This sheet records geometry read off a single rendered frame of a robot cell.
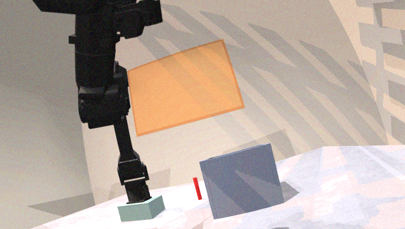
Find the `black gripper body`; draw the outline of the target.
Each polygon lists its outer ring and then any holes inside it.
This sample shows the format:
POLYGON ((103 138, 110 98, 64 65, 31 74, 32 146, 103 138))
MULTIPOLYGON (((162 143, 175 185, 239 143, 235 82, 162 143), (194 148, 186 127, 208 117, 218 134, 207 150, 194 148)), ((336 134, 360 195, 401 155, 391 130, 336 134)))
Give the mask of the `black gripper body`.
POLYGON ((115 40, 108 39, 103 24, 102 8, 108 3, 136 3, 137 0, 32 0, 42 12, 54 12, 75 15, 75 34, 69 35, 69 44, 75 45, 75 51, 82 54, 101 55, 115 51, 115 40))

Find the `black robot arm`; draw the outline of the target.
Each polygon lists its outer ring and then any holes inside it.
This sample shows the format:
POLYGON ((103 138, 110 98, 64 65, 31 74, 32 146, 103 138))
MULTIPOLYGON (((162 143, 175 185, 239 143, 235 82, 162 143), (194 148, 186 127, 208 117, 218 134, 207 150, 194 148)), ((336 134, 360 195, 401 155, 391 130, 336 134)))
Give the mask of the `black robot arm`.
MULTIPOLYGON (((116 3, 107 2, 102 8, 105 34, 112 41, 116 32, 125 39, 136 38, 142 35, 144 26, 163 22, 160 0, 122 2, 116 11, 115 7, 116 3)), ((120 152, 117 172, 127 192, 126 204, 141 203, 152 198, 146 185, 149 176, 132 147, 126 118, 130 109, 127 70, 115 61, 115 53, 88 55, 75 51, 79 116, 89 129, 114 125, 120 152), (124 182, 140 177, 145 178, 124 182)))

